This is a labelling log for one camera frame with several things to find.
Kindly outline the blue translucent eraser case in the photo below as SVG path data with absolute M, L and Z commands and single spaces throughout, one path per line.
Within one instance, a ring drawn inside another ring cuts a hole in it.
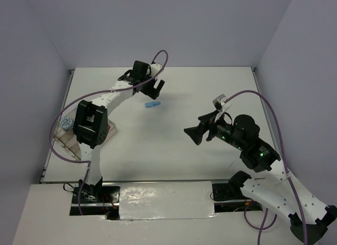
M 146 102 L 145 107 L 150 108 L 150 107 L 155 107 L 161 105 L 160 101 L 153 101 L 153 102 Z

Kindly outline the blue slime jar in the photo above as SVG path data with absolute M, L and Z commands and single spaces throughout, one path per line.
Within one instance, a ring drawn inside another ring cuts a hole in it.
M 63 117 L 59 122 L 60 128 L 63 129 L 64 131 L 69 131 L 70 129 L 73 128 L 73 125 L 74 119 L 71 118 L 70 116 Z

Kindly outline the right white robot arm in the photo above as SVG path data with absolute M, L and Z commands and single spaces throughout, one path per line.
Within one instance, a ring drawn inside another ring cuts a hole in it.
M 246 114 L 238 115 L 229 124 L 224 116 L 216 118 L 212 112 L 198 118 L 199 125 L 184 132 L 196 145 L 218 138 L 238 149 L 245 166 L 265 178 L 271 191 L 244 171 L 238 171 L 228 181 L 227 189 L 213 188 L 213 198 L 246 197 L 257 201 L 281 217 L 301 242 L 315 244 L 336 220 L 336 206 L 316 198 L 294 175 L 286 172 L 280 155 L 260 139 L 260 127 Z

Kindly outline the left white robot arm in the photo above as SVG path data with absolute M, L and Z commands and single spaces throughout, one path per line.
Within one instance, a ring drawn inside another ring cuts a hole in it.
M 85 178 L 78 185 L 84 196 L 91 202 L 99 201 L 103 196 L 103 177 L 100 169 L 101 147 L 107 138 L 108 116 L 122 102 L 136 93 L 156 99 L 165 81 L 161 80 L 157 87 L 157 76 L 163 72 L 164 66 L 152 62 L 135 61 L 133 68 L 120 76 L 115 85 L 107 92 L 91 101 L 82 100 L 77 106 L 73 133 L 80 146 L 81 160 L 89 161 Z

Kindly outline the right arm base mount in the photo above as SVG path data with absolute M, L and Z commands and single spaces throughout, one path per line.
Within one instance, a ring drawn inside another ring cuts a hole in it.
M 254 200 L 245 197 L 240 190 L 243 182 L 250 178 L 249 174 L 239 171 L 227 182 L 212 183 L 210 198 L 214 202 L 215 213 L 243 212 L 250 205 L 252 206 L 248 211 L 262 211 L 259 203 L 254 203 Z

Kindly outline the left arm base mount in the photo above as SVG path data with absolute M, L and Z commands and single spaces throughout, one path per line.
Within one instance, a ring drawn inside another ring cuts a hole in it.
M 119 186 L 105 186 L 103 194 L 99 199 L 89 199 L 82 192 L 80 197 L 82 214 L 100 215 L 108 220 L 119 220 L 120 188 Z M 80 216 L 81 213 L 78 208 L 79 187 L 70 183 L 64 183 L 63 190 L 72 194 L 69 215 Z

